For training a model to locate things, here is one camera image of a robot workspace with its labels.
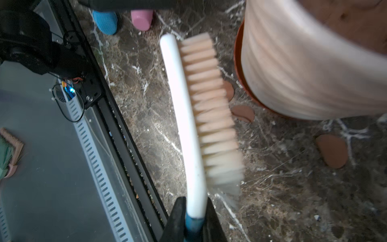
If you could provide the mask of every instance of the dirt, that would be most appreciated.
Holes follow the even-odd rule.
[[[322,24],[347,40],[387,55],[387,1],[369,7],[366,0],[299,0]]]

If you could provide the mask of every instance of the blue handle end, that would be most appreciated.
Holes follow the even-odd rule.
[[[204,224],[204,218],[191,218],[188,214],[185,215],[185,241],[201,241],[201,231]]]

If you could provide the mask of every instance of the brush bristles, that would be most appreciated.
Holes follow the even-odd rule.
[[[178,43],[191,96],[207,185],[235,187],[243,180],[243,155],[238,151],[234,121],[208,33]]]
[[[15,148],[10,165],[17,165],[24,148],[23,142],[11,135],[5,128],[0,129],[0,135]]]

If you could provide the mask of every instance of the terracotta pot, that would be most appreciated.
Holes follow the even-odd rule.
[[[254,93],[251,91],[251,89],[247,85],[245,76],[243,74],[242,63],[241,63],[241,51],[242,51],[242,39],[243,39],[244,26],[245,26],[245,20],[242,21],[241,26],[238,29],[238,33],[236,34],[235,44],[234,44],[234,66],[235,66],[235,71],[236,71],[236,75],[238,77],[239,83],[243,86],[244,91],[251,97],[251,99],[253,100],[253,102],[255,104],[257,104],[260,107],[263,107],[263,108],[265,108],[265,109],[267,109],[267,110],[269,110],[269,111],[271,111],[271,112],[273,112],[281,117],[294,119],[292,117],[288,117],[288,116],[282,115],[280,113],[277,113],[276,111],[273,111],[272,109],[269,109],[268,107],[266,107],[263,103],[261,103],[259,101],[259,99],[254,95]]]
[[[276,113],[326,120],[387,112],[385,55],[342,38],[297,0],[247,1],[234,61],[245,91]]]

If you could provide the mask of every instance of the slotted metal strip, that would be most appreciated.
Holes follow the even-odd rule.
[[[7,220],[5,218],[5,212],[3,210],[3,204],[0,201],[0,233],[3,239],[3,242],[7,242],[11,240]]]
[[[66,105],[71,119],[78,120],[82,115],[82,107],[77,100],[77,97],[66,102]],[[101,156],[97,150],[93,136],[86,122],[86,118],[83,117],[79,122],[74,123],[74,127],[88,161],[93,180],[110,222],[111,229],[115,234],[117,242],[132,242],[134,241],[133,237],[130,234],[128,224],[126,223],[117,197],[101,161]]]

